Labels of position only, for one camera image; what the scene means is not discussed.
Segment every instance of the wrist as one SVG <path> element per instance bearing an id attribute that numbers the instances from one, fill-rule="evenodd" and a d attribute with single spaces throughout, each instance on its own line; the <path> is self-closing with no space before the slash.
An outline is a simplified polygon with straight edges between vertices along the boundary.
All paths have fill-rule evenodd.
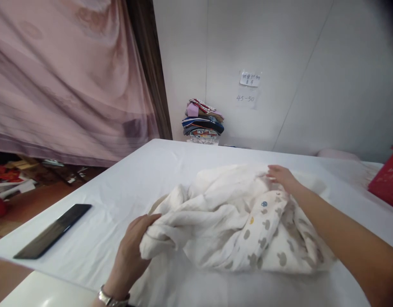
<path id="1" fill-rule="evenodd" d="M 108 296 L 121 301 L 128 296 L 134 282 L 129 278 L 129 274 L 122 275 L 119 272 L 111 272 L 103 290 Z"/>

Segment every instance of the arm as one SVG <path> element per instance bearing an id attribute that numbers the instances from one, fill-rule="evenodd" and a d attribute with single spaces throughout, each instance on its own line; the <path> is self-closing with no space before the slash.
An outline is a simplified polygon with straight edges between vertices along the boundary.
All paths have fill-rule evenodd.
<path id="1" fill-rule="evenodd" d="M 118 301 L 123 301 L 133 284 L 142 276 L 151 260 L 141 258 L 140 243 L 142 236 L 160 214 L 143 215 L 129 224 L 127 232 L 119 244 L 114 266 L 104 285 L 103 291 Z M 104 307 L 104 303 L 95 299 L 93 307 Z"/>
<path id="2" fill-rule="evenodd" d="M 370 304 L 393 306 L 393 247 L 301 185 L 288 169 L 269 165 L 267 176 L 295 198 Z"/>

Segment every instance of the curtain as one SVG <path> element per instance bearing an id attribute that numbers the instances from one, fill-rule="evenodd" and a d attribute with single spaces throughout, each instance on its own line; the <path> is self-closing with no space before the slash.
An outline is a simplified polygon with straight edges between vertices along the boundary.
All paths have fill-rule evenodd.
<path id="1" fill-rule="evenodd" d="M 154 5 L 152 0 L 126 0 L 126 4 L 144 67 L 145 78 L 151 92 L 151 101 L 155 109 L 160 136 L 163 139 L 172 139 Z"/>
<path id="2" fill-rule="evenodd" d="M 0 0 L 0 151 L 110 166 L 158 137 L 124 2 Z"/>

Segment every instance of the pink curtain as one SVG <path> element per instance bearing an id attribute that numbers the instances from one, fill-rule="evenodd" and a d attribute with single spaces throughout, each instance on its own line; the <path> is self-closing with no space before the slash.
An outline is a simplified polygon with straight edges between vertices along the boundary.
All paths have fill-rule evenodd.
<path id="1" fill-rule="evenodd" d="M 158 137 L 124 1 L 0 0 L 0 151 L 110 166 Z"/>

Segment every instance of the stack of folded clothes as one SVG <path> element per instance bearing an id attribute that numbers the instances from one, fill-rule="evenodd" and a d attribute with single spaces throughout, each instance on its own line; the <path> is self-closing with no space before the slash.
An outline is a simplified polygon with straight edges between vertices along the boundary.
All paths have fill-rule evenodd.
<path id="1" fill-rule="evenodd" d="M 191 141 L 204 144 L 218 144 L 222 134 L 223 116 L 216 109 L 200 99 L 190 99 L 182 121 L 183 134 L 191 136 Z"/>

